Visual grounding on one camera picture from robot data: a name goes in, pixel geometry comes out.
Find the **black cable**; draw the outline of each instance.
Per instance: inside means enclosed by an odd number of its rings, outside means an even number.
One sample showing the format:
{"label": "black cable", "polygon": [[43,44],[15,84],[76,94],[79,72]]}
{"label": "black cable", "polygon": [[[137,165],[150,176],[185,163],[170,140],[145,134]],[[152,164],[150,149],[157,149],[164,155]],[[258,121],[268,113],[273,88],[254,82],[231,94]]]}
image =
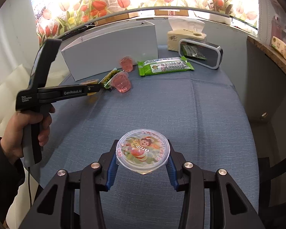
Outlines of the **black cable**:
{"label": "black cable", "polygon": [[30,208],[32,207],[32,195],[31,195],[31,186],[30,186],[30,167],[28,167],[29,177],[28,177],[28,185],[29,185],[29,196],[30,196]]}

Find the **finger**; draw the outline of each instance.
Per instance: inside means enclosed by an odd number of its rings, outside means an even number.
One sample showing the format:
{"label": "finger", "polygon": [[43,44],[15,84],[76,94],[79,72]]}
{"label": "finger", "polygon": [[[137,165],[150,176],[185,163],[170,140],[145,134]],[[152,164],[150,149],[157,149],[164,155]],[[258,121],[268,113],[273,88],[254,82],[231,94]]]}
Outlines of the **finger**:
{"label": "finger", "polygon": [[50,107],[49,112],[50,112],[51,114],[54,114],[54,113],[55,113],[55,107],[53,107],[52,104],[51,104],[51,107]]}
{"label": "finger", "polygon": [[27,110],[25,112],[16,112],[13,123],[16,130],[22,130],[28,124],[41,122],[42,118],[42,114]]}
{"label": "finger", "polygon": [[49,137],[50,135],[50,128],[42,130],[38,135],[38,140],[42,142],[45,138]]}
{"label": "finger", "polygon": [[45,146],[46,143],[48,143],[49,137],[46,137],[42,142],[39,142],[40,146]]}
{"label": "finger", "polygon": [[52,123],[52,117],[49,114],[43,121],[42,121],[42,127],[43,129],[47,129]]}

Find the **silver bolt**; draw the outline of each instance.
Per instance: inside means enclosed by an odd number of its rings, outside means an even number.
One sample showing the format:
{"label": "silver bolt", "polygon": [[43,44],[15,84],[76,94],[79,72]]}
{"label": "silver bolt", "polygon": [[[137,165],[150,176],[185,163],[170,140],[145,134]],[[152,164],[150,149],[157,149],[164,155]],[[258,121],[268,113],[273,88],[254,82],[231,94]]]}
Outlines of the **silver bolt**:
{"label": "silver bolt", "polygon": [[222,176],[226,175],[227,174],[227,171],[225,169],[219,169],[218,170],[218,173]]}
{"label": "silver bolt", "polygon": [[60,177],[64,176],[65,174],[66,174],[66,171],[64,169],[57,171],[57,175],[59,175]]}
{"label": "silver bolt", "polygon": [[193,167],[193,164],[192,164],[191,162],[186,162],[186,163],[184,164],[184,167],[190,169],[190,168]]}
{"label": "silver bolt", "polygon": [[97,169],[98,167],[100,167],[100,164],[98,162],[91,164],[91,168],[93,168],[93,169]]}

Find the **black sleeve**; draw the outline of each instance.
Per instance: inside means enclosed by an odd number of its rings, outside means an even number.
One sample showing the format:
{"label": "black sleeve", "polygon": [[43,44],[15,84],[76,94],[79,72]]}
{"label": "black sleeve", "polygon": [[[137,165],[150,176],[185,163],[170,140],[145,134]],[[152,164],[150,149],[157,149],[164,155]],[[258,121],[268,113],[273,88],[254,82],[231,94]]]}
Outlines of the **black sleeve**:
{"label": "black sleeve", "polygon": [[0,221],[2,223],[24,180],[25,174],[21,160],[18,159],[14,165],[11,165],[0,145]]}

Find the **device handle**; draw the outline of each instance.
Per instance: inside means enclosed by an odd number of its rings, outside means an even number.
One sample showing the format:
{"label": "device handle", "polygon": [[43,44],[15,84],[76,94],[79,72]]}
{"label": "device handle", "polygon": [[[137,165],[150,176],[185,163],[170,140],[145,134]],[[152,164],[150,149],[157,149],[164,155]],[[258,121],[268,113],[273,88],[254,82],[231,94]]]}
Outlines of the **device handle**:
{"label": "device handle", "polygon": [[[34,112],[41,113],[45,118],[48,116],[52,104],[45,104],[32,109]],[[28,124],[23,129],[22,150],[24,156],[24,166],[31,167],[39,163],[42,159],[41,151],[43,147],[39,145],[38,135],[42,130],[42,122]]]}

